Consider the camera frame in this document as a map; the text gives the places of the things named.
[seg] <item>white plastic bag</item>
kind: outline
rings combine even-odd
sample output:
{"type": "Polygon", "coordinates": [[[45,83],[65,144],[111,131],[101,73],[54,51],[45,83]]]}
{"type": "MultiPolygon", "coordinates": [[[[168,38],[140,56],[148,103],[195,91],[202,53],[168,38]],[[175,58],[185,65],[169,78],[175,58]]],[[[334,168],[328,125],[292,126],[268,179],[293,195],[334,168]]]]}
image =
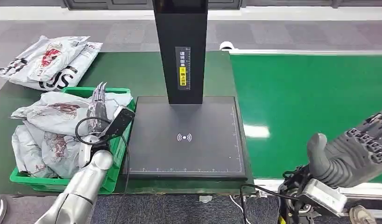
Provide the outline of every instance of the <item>white plastic bag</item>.
{"type": "Polygon", "coordinates": [[[61,91],[64,87],[77,86],[100,52],[101,47],[102,43],[88,42],[81,53],[65,69],[58,72],[47,82],[25,79],[23,73],[15,73],[8,80],[14,84],[42,91],[61,91]]]}
{"type": "MultiPolygon", "coordinates": [[[[106,93],[107,118],[113,119],[118,105],[127,106],[131,100],[130,93],[106,93]]],[[[27,120],[46,132],[75,136],[76,125],[86,118],[90,102],[90,98],[62,92],[47,92],[41,94],[40,100],[34,104],[13,112],[11,118],[27,120]]],[[[87,122],[79,126],[78,133],[81,136],[88,135],[87,122]]]]}
{"type": "Polygon", "coordinates": [[[45,132],[27,121],[23,123],[41,148],[44,163],[60,177],[71,179],[79,171],[80,142],[73,136],[45,132]]]}
{"type": "Polygon", "coordinates": [[[66,68],[85,48],[88,36],[65,36],[40,39],[18,55],[7,68],[0,69],[0,76],[11,79],[17,74],[20,82],[47,82],[66,68]]]}
{"type": "Polygon", "coordinates": [[[19,172],[28,172],[31,176],[52,178],[57,175],[42,159],[41,148],[36,144],[25,125],[19,125],[12,135],[16,166],[19,172]]]}

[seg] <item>cable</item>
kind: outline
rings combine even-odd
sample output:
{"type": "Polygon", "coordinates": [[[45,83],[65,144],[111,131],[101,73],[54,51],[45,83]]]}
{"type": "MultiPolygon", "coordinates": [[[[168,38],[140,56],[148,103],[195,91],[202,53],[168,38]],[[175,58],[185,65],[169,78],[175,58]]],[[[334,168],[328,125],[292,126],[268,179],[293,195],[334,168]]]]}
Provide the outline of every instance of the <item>cable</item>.
{"type": "Polygon", "coordinates": [[[242,184],[241,188],[239,189],[239,191],[241,192],[241,207],[243,209],[243,221],[244,221],[245,224],[248,223],[248,219],[247,219],[247,215],[246,215],[247,211],[246,211],[245,202],[243,201],[243,188],[244,187],[257,188],[257,189],[259,189],[261,191],[267,192],[267,193],[272,194],[272,195],[277,196],[277,197],[281,197],[281,198],[285,198],[285,199],[290,199],[290,200],[298,201],[298,198],[296,198],[296,197],[291,197],[291,196],[287,196],[287,195],[281,195],[281,194],[278,194],[276,192],[270,191],[268,189],[262,188],[260,186],[254,185],[254,184],[249,184],[249,183],[242,184]]]}
{"type": "Polygon", "coordinates": [[[102,120],[102,121],[104,121],[104,122],[107,122],[108,124],[111,123],[110,120],[107,120],[107,119],[104,119],[104,118],[101,118],[101,117],[87,117],[87,118],[84,118],[84,119],[80,120],[80,121],[77,123],[77,125],[76,125],[76,137],[77,137],[77,139],[78,139],[80,142],[82,142],[82,143],[84,143],[84,144],[87,144],[87,145],[91,145],[91,146],[107,142],[107,141],[109,140],[109,139],[108,139],[109,136],[107,136],[107,138],[102,139],[102,140],[97,141],[97,142],[87,142],[87,141],[82,140],[81,136],[78,134],[78,128],[79,128],[79,126],[81,125],[82,122],[84,122],[84,121],[86,121],[86,120],[91,120],[91,119],[102,120]]]}
{"type": "Polygon", "coordinates": [[[125,143],[125,147],[126,147],[126,151],[125,151],[125,161],[126,161],[126,159],[128,159],[128,163],[127,163],[127,179],[126,179],[126,182],[125,182],[125,189],[124,189],[123,195],[122,195],[122,197],[121,197],[120,206],[118,207],[117,214],[116,214],[116,216],[115,216],[115,219],[114,219],[113,224],[116,224],[116,223],[117,223],[117,219],[118,219],[118,216],[120,215],[120,209],[122,208],[122,204],[124,203],[125,193],[126,193],[126,191],[127,191],[128,182],[129,182],[129,170],[130,170],[130,166],[129,166],[129,164],[130,164],[129,147],[128,147],[127,141],[125,140],[124,136],[121,135],[121,138],[122,138],[122,140],[124,141],[124,143],[125,143]]]}
{"type": "Polygon", "coordinates": [[[236,203],[236,202],[232,199],[232,196],[231,196],[231,195],[229,196],[229,198],[231,199],[231,201],[232,201],[234,204],[236,204],[236,206],[238,206],[238,207],[241,209],[241,211],[242,211],[242,213],[243,213],[243,208],[242,208],[240,205],[238,205],[238,203],[236,203]]]}

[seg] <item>silver robotic arm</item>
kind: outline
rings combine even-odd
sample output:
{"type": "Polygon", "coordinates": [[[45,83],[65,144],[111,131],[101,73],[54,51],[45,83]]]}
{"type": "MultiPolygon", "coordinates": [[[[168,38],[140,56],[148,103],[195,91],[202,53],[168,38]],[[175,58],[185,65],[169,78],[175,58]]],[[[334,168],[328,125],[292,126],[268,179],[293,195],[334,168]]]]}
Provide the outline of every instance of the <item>silver robotic arm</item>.
{"type": "Polygon", "coordinates": [[[64,192],[35,224],[84,224],[112,165],[113,156],[109,151],[97,151],[89,165],[73,176],[64,192]]]}

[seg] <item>black pad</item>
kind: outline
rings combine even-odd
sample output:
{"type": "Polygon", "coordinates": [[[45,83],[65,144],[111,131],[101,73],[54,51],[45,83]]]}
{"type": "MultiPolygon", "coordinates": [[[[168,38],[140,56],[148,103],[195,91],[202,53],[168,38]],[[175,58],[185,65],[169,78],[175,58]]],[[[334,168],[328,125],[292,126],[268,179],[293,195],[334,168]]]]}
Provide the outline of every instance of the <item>black pad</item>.
{"type": "Polygon", "coordinates": [[[204,97],[201,105],[138,97],[130,175],[246,179],[241,139],[234,97],[204,97]]]}

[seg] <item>floor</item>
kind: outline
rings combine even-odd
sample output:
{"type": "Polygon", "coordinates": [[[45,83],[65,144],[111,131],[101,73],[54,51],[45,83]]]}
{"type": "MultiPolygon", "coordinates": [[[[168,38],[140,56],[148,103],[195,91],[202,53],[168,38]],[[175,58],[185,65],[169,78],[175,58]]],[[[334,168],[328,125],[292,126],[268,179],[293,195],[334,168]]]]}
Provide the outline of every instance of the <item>floor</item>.
{"type": "MultiPolygon", "coordinates": [[[[103,42],[102,51],[158,51],[152,20],[137,21],[0,21],[0,67],[6,66],[40,35],[49,38],[90,35],[103,42]]],[[[209,21],[206,49],[218,50],[223,41],[239,49],[382,49],[382,21],[209,21]]],[[[5,80],[0,79],[0,88],[5,80]]],[[[4,223],[31,224],[50,206],[52,197],[12,197],[4,223]]],[[[197,196],[99,197],[91,223],[241,223],[239,209],[228,197],[217,196],[203,204],[197,196]]],[[[249,200],[251,223],[275,223],[274,197],[249,200]]],[[[339,223],[318,218],[317,223],[339,223]]]]}

